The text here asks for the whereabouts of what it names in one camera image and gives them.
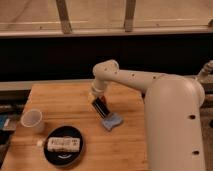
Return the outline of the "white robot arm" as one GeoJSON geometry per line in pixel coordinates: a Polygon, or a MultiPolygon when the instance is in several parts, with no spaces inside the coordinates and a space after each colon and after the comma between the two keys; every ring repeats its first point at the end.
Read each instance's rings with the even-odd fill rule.
{"type": "Polygon", "coordinates": [[[145,95],[144,118],[150,171],[206,171],[200,107],[205,91],[195,78],[121,70],[114,60],[93,67],[90,101],[112,130],[122,118],[101,101],[110,82],[120,83],[145,95]]]}

